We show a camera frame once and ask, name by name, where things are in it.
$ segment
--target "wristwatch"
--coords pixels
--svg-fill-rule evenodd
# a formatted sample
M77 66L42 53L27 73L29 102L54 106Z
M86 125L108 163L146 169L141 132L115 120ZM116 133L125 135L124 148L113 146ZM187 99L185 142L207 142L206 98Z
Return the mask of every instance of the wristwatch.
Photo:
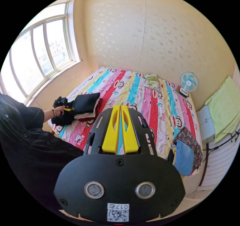
M52 112L54 114L54 117L56 117L57 116L57 112L54 109L51 109L51 110L52 110Z

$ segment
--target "black device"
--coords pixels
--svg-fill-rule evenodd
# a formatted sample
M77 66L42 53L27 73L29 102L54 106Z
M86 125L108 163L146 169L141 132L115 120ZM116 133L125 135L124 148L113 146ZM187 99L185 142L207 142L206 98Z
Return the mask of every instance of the black device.
M124 155L116 154L120 111ZM172 163L157 156L142 114L114 106L99 114L84 155L63 168L54 194L65 212L74 217L131 225L173 213L185 189Z

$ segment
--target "woman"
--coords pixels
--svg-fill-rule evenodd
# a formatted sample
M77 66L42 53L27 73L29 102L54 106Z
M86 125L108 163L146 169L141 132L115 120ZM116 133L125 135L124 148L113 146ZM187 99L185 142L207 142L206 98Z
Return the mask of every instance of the woman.
M61 113L64 106L43 111L0 94L0 143L7 161L26 190L58 215L63 215L53 194L58 175L83 155L82 150L42 130L44 122Z

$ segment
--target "sticker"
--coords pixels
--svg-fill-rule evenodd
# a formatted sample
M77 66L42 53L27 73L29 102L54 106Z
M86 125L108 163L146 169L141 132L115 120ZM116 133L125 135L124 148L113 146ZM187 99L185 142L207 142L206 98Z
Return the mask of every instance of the sticker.
M128 222L129 204L108 203L107 204L108 222Z

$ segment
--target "white drawer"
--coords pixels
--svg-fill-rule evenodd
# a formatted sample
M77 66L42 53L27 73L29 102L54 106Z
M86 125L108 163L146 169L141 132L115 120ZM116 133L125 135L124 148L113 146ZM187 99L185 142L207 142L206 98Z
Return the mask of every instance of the white drawer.
M214 139L215 129L212 118L209 118L206 122L199 126L202 141L209 143Z
M211 118L211 114L209 111L209 106L205 105L201 110L196 112L197 120L199 123L199 126L202 125L204 122L206 122L208 119Z

